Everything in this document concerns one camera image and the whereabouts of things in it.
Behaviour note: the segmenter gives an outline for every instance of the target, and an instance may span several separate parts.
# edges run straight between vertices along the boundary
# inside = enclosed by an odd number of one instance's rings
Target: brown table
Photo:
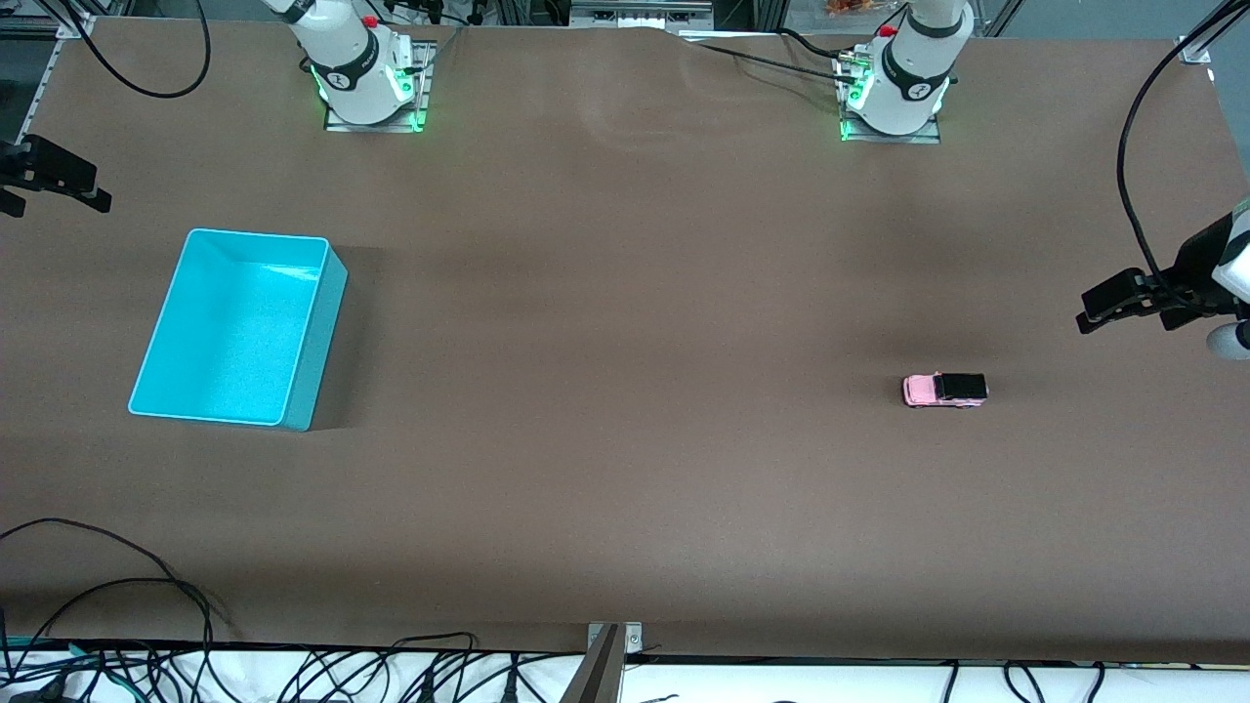
[[[96,36],[155,89],[200,60],[194,23]],[[54,71],[34,131],[115,201],[0,223],[5,525],[115,529],[251,640],[565,649],[622,618],[670,653],[1250,657],[1248,367],[1210,323],[1072,320],[1140,265],[1115,141],[1166,43],[972,41],[942,145],[906,148],[839,141],[819,80],[650,30],[462,33],[406,136],[321,131],[281,25],[212,40],[176,101],[79,45]],[[1130,171],[1168,260],[1245,194],[1205,69],[1160,83]],[[346,263],[315,432],[126,413],[196,226]],[[992,398],[904,408],[934,370]],[[16,630],[151,573],[55,528],[2,550]],[[196,635],[138,592],[56,633]]]

